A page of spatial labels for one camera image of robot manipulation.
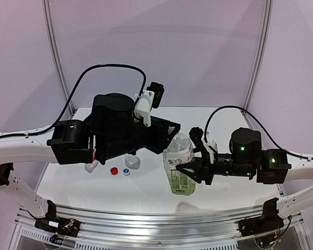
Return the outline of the red bottle cap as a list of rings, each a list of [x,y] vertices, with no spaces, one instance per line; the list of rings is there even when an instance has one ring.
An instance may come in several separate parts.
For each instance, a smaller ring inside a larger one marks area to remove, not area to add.
[[[116,167],[113,167],[110,169],[111,175],[115,176],[118,174],[118,169]]]

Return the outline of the front aluminium rail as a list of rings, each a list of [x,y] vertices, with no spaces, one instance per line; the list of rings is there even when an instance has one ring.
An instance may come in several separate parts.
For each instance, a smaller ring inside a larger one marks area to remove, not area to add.
[[[259,235],[242,236],[238,222],[259,216],[261,206],[186,214],[120,214],[58,206],[57,214],[80,221],[75,237],[35,227],[18,211],[9,249],[257,249]]]

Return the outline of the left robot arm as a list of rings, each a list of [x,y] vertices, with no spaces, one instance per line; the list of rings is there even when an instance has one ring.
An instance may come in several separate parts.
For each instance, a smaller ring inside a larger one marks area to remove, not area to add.
[[[91,114],[84,120],[57,121],[31,131],[0,133],[0,189],[13,197],[36,219],[56,221],[56,206],[38,196],[14,174],[14,163],[46,161],[61,165],[101,164],[135,154],[145,148],[162,153],[179,132],[180,124],[151,116],[153,100],[138,103],[123,94],[94,98]]]

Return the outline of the aluminium frame post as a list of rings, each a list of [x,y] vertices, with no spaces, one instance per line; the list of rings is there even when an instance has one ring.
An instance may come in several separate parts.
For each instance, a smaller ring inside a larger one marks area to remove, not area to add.
[[[61,58],[60,58],[60,54],[59,54],[59,50],[57,46],[54,22],[52,18],[51,3],[48,0],[43,0],[42,6],[43,6],[43,13],[44,13],[45,27],[47,31],[47,37],[49,41],[50,52],[52,55],[55,73],[58,78],[59,86],[61,88],[64,101],[68,101],[69,90],[68,90],[68,85],[66,83],[65,74],[63,71],[63,65],[61,62]]]
[[[262,65],[262,61],[264,57],[264,52],[266,48],[266,43],[268,39],[268,34],[269,34],[272,7],[273,7],[273,0],[268,0],[264,2],[264,12],[263,12],[261,30],[260,30],[260,35],[259,35],[258,48],[256,51],[254,65],[253,65],[251,76],[250,76],[248,90],[247,90],[245,101],[243,104],[243,108],[245,109],[249,109],[250,107],[251,100],[253,98],[255,87],[258,81],[258,77],[259,77],[259,73],[260,73],[260,69],[261,69],[261,65]]]

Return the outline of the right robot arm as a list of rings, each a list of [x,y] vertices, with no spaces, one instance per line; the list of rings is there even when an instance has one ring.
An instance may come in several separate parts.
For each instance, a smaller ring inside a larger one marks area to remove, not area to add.
[[[235,130],[230,139],[230,153],[218,153],[216,144],[209,143],[203,130],[194,127],[189,132],[195,152],[201,156],[176,166],[176,170],[197,183],[212,183],[215,175],[256,178],[262,184],[282,184],[284,181],[313,179],[313,158],[292,167],[287,152],[282,149],[262,150],[261,133],[247,128]],[[259,222],[280,220],[313,206],[313,185],[292,195],[273,198],[263,204]]]

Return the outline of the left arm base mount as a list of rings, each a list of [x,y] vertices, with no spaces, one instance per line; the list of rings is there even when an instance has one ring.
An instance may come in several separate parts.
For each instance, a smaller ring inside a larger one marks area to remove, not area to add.
[[[37,229],[53,233],[49,241],[57,245],[63,245],[66,236],[76,238],[80,231],[80,225],[81,222],[77,219],[57,216],[57,207],[50,200],[47,200],[45,217],[36,218],[34,224]]]

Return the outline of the white blue bottle cap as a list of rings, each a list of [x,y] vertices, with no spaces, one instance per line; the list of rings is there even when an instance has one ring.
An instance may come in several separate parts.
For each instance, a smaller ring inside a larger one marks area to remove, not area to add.
[[[129,176],[129,175],[130,175],[130,170],[129,170],[128,168],[125,168],[125,169],[123,170],[123,175],[124,175],[124,176]]]

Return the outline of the left aluminium frame post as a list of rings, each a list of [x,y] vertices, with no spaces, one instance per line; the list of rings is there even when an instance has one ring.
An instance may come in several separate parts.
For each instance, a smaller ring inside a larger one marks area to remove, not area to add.
[[[49,41],[50,52],[52,55],[55,73],[58,78],[59,86],[61,88],[64,101],[68,101],[69,90],[68,90],[68,85],[66,83],[65,74],[63,71],[63,65],[61,62],[61,58],[60,58],[60,54],[59,54],[59,50],[57,46],[54,22],[52,18],[51,3],[48,0],[43,0],[42,6],[43,6],[43,13],[44,13],[45,27],[47,31],[47,37]]]

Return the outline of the right aluminium frame post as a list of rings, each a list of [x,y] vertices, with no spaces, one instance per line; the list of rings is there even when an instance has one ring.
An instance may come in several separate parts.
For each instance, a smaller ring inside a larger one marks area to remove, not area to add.
[[[260,73],[260,69],[261,69],[261,65],[262,65],[262,61],[264,57],[264,52],[266,48],[266,43],[268,39],[268,34],[269,34],[272,7],[273,7],[273,0],[268,0],[264,2],[264,12],[263,12],[261,30],[260,30],[260,35],[259,35],[258,48],[256,51],[254,65],[253,65],[251,76],[250,76],[248,90],[247,90],[245,101],[243,104],[243,108],[245,109],[249,109],[250,107],[251,100],[253,98],[255,87],[258,81],[258,77],[259,77],[259,73]]]

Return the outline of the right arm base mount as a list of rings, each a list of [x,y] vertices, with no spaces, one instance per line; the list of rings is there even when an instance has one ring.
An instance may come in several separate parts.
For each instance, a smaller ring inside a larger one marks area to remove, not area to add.
[[[282,209],[289,208],[295,200],[272,198],[265,201],[262,214],[257,217],[246,217],[237,222],[242,237],[265,233],[284,227],[285,216]]]

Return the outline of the red label plastic bottle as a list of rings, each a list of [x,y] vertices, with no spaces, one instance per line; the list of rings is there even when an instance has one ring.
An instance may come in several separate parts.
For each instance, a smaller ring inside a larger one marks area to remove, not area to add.
[[[85,164],[85,171],[87,173],[92,173],[94,171],[94,169],[99,164],[98,160],[96,160],[96,158],[95,158],[96,149],[95,149],[95,136],[94,135],[92,135],[90,137],[89,146],[91,149],[93,149],[93,151],[92,151],[92,163]]]

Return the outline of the clear crushed plastic bottle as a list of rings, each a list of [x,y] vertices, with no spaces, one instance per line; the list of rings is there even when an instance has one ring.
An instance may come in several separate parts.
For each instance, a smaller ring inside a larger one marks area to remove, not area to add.
[[[137,170],[140,168],[141,160],[138,156],[127,155],[125,156],[125,165],[129,169]]]

